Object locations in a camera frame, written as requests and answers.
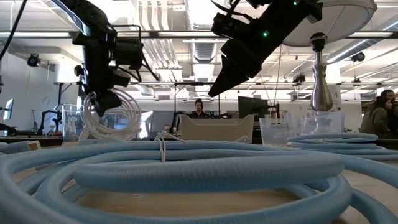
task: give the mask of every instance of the transparent plastic bin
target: transparent plastic bin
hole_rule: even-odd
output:
[[[139,119],[140,131],[132,141],[149,140],[150,129],[152,126],[153,111],[151,110],[134,110],[126,111],[128,113],[141,113]],[[78,141],[81,136],[85,124],[83,121],[83,111],[77,105],[63,106],[62,108],[62,121],[63,121],[63,140],[64,141]],[[99,122],[109,129],[123,130],[127,126],[127,116],[121,114],[107,114],[99,118]],[[91,133],[87,133],[87,139],[95,138]]]
[[[342,112],[313,111],[302,118],[302,135],[343,133],[345,115]]]
[[[298,135],[289,128],[287,119],[260,118],[262,145],[286,145],[287,138]]]

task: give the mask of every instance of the workbench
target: workbench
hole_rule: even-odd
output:
[[[398,162],[388,162],[398,167]],[[22,171],[14,176],[21,180],[36,172]],[[374,197],[398,216],[398,189],[371,177],[344,171],[351,186]],[[289,203],[298,198],[284,190],[263,190],[225,194],[121,194],[92,191],[77,203],[107,212],[139,216],[194,217],[257,210]],[[369,223],[354,208],[349,208],[332,224]]]

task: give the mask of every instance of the light blue hose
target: light blue hose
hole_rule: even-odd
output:
[[[318,144],[314,139],[334,139]],[[0,156],[0,217],[16,223],[330,223],[349,204],[371,223],[396,224],[381,203],[349,186],[344,169],[398,187],[398,169],[380,162],[327,151],[357,151],[359,156],[398,156],[366,142],[372,135],[323,135],[291,139],[305,151],[237,142],[168,141],[167,161],[159,162],[157,142],[112,142]],[[370,151],[383,152],[372,154]],[[12,174],[53,164],[16,184]],[[62,192],[70,180],[77,184]],[[75,204],[89,189],[115,192],[231,192],[285,188],[303,198],[274,208],[194,218],[137,217],[101,212]],[[317,194],[312,188],[321,190]]]

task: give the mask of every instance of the coiled white cable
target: coiled white cable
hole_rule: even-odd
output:
[[[137,101],[125,91],[117,88],[111,89],[121,100],[122,105],[119,108],[108,109],[106,115],[121,115],[127,119],[127,125],[124,129],[112,129],[100,123],[101,118],[91,112],[92,104],[90,100],[95,97],[94,93],[89,93],[83,104],[83,121],[85,128],[96,139],[117,139],[130,141],[136,138],[140,129],[141,111]]]

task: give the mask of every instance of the table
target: table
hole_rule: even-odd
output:
[[[398,167],[398,162],[388,162]],[[34,173],[34,169],[22,171],[14,176],[21,180]],[[398,216],[396,195],[398,189],[365,175],[344,171],[343,175],[351,186],[374,197]],[[140,216],[194,217],[225,213],[245,212],[273,207],[297,200],[284,190],[263,190],[228,194],[120,194],[92,191],[77,203],[107,212],[133,214]],[[332,224],[369,223],[354,208],[345,211]]]

